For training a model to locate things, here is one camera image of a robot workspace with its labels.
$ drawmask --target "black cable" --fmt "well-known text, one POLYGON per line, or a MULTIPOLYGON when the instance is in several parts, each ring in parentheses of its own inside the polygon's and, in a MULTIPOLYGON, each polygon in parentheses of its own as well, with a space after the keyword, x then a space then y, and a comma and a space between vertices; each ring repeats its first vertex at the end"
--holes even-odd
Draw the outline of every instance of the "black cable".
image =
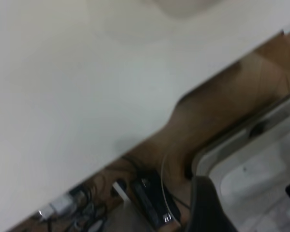
POLYGON ((146 165, 144 164, 143 161, 141 161, 140 158, 138 158, 138 157, 136 157, 136 156, 129 156, 129 158, 130 158, 130 159, 133 159, 133 160, 135 160, 135 161, 137 161, 137 162, 141 165, 142 168, 145 168, 145 167, 146 167, 146 165))
POLYGON ((35 228, 38 225, 41 225, 40 221, 37 221, 35 219, 31 219, 31 220, 33 220, 34 222, 30 225, 30 227, 24 228, 21 232, 32 232, 33 228, 35 228))
POLYGON ((140 170, 139 165, 137 165, 136 162, 135 162, 133 159, 131 159, 130 157, 123 156, 123 157, 121 157, 121 158, 122 158, 123 160, 129 162, 129 163, 130 163, 130 164, 135 168, 135 170, 136 170, 137 172, 140 170))
POLYGON ((53 223, 52 219, 47 220, 47 232, 53 232, 53 223))
POLYGON ((95 194, 95 198, 97 198, 97 199, 99 200, 99 199, 100 199, 100 198, 99 198, 99 195, 102 194, 102 193, 104 192, 105 187, 106 187, 106 178, 105 178, 105 176, 102 175, 101 173, 97 173, 97 174, 95 174, 95 175, 92 177, 92 180, 93 180, 93 185, 96 185, 96 186, 95 186, 95 189, 96 189, 97 193, 95 194), (97 185, 95 184, 95 181, 94 181, 97 177, 101 177, 101 180, 102 180, 102 187, 101 187, 100 191, 98 191, 98 187, 97 187, 97 185))
POLYGON ((132 170, 125 169, 125 168, 121 168, 121 167, 107 167, 107 168, 105 168, 105 169, 106 169, 106 170, 109 170, 109 171, 116 171, 116 172, 135 173, 135 172, 132 171, 132 170))
POLYGON ((63 232, 70 232, 71 229, 73 228, 73 225, 74 225, 74 221, 71 222, 71 223, 67 226, 67 228, 64 229, 63 232))
POLYGON ((88 198, 88 202, 90 202, 92 200, 92 192, 89 186, 84 185, 84 189, 85 191, 87 191, 87 193, 85 193, 87 195, 88 198))
POLYGON ((182 200, 180 200, 179 198, 177 198, 176 196, 172 195, 171 196, 173 197, 174 200, 176 200, 178 203, 180 203, 181 205, 183 205, 185 208, 187 208, 188 210, 190 210, 191 208, 186 204, 184 203, 182 200))
POLYGON ((105 222, 107 220, 107 217, 106 215, 103 215, 103 216, 98 216, 92 220, 88 220, 85 225, 84 225, 84 228, 81 230, 81 232, 88 232, 88 230, 98 221, 102 221, 102 225, 99 227, 98 231, 101 232, 104 225, 105 225, 105 222))

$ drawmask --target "white cable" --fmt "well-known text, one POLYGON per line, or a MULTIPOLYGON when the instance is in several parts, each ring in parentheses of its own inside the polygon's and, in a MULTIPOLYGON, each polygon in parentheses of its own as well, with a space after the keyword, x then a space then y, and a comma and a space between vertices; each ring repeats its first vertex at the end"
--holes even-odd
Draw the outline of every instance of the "white cable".
POLYGON ((113 188, 117 191, 117 193, 119 194, 119 196, 124 200, 124 207, 126 207, 127 205, 129 205, 130 202, 131 202, 131 200, 127 196, 127 194, 125 193, 125 191, 121 188, 121 186, 118 184, 117 181, 115 183, 113 183, 113 188))
POLYGON ((163 160, 162 160, 162 164, 161 164, 161 173, 160 173, 160 180, 161 180, 161 189, 162 189, 162 194, 163 194, 163 198, 164 198, 164 202, 165 202, 165 206, 166 208, 168 209, 168 212, 169 214, 171 215, 171 217, 174 219, 174 221, 179 225, 179 227, 181 227, 182 225, 180 224, 180 222, 174 217, 174 215, 172 214, 171 210, 170 210, 170 207, 169 207, 169 204, 168 202, 166 201, 166 197, 165 197, 165 193, 164 193, 164 186, 163 186, 163 169, 164 169, 164 164, 165 164, 165 161, 166 161, 166 158, 168 157, 169 155, 169 152, 166 152, 164 157, 163 157, 163 160))

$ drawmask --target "power adapter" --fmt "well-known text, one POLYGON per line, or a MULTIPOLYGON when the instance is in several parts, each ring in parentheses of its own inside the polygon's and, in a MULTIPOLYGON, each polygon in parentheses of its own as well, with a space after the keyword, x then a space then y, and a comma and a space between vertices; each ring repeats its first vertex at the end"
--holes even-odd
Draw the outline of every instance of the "power adapter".
MULTIPOLYGON (((137 178, 130 182, 130 188, 146 218, 155 229, 173 221, 165 205, 161 189, 161 178, 156 170, 139 171, 137 178)), ((180 221, 180 211, 165 186, 164 193, 172 214, 175 219, 180 221)))

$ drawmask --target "floor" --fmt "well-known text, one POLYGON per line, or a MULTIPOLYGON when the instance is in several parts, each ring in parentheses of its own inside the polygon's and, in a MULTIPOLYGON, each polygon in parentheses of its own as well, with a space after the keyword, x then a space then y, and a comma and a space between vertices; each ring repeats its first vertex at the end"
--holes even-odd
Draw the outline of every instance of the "floor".
MULTIPOLYGON (((167 125, 125 155, 134 156, 146 167, 160 171, 162 157, 169 153, 164 182, 172 194, 189 204, 190 183, 185 179, 185 166, 191 163, 195 152, 232 123, 288 93, 290 34, 280 34, 184 96, 167 125)), ((115 170, 126 168, 133 171, 129 165, 119 159, 86 181, 88 185, 96 185, 96 201, 107 202, 110 209, 120 203, 120 199, 110 196, 110 189, 118 178, 127 182, 134 178, 133 173, 115 170)), ((180 204, 178 207, 184 224, 189 218, 189 211, 180 204)), ((33 224, 29 219, 13 231, 20 232, 33 224)), ((175 224, 170 224, 159 231, 174 231, 176 228, 175 224)), ((44 232, 46 227, 34 227, 32 231, 44 232)))

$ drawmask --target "white desk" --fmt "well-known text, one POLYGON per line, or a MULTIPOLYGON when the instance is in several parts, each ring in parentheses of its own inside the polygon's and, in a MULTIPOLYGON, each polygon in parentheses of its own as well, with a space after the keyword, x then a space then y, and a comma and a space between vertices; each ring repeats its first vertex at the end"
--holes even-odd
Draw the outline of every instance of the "white desk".
POLYGON ((195 1, 0 1, 0 231, 290 23, 290 0, 195 1))

